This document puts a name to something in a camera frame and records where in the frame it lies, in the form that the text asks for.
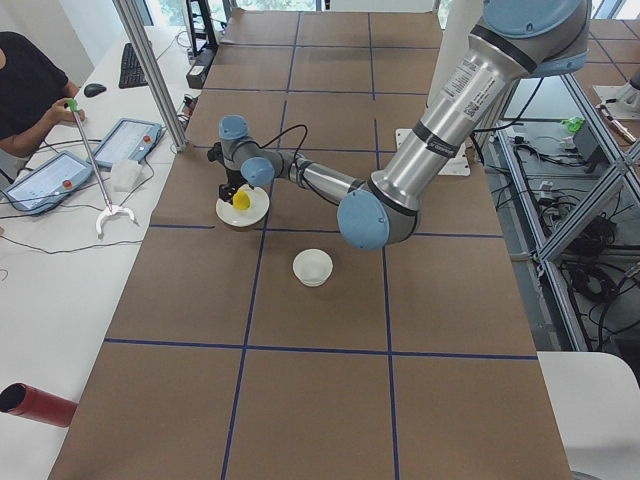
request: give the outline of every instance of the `yellow object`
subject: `yellow object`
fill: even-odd
[[[231,199],[231,204],[236,210],[247,210],[251,206],[249,195],[244,190],[238,190]]]

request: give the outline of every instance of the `robotic arm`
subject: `robotic arm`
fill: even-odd
[[[351,245],[373,250],[406,240],[419,225],[426,187],[513,81],[584,65],[590,15],[591,0],[484,0],[464,59],[389,165],[366,181],[300,154],[261,149],[242,117],[225,117],[221,142],[209,151],[227,171],[219,196],[230,201],[244,183],[288,179],[338,205]]]

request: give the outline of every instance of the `red cylinder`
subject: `red cylinder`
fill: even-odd
[[[57,427],[68,427],[77,407],[75,402],[24,383],[14,383],[0,393],[0,412]]]

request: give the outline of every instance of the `black shirt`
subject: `black shirt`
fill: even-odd
[[[0,68],[0,140],[35,125],[64,97],[69,79],[44,53],[18,33],[0,32],[0,49],[7,57]]]

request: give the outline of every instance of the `person's hand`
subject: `person's hand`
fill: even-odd
[[[51,120],[55,124],[58,124],[60,122],[75,123],[75,119],[73,118],[73,113],[71,112],[71,110],[67,108],[66,98],[61,98],[60,100],[56,101],[53,105],[51,105],[51,107],[47,111],[47,114],[50,115]],[[78,115],[80,115],[80,120],[84,120],[84,117],[85,117],[84,110],[80,110],[78,112]]]

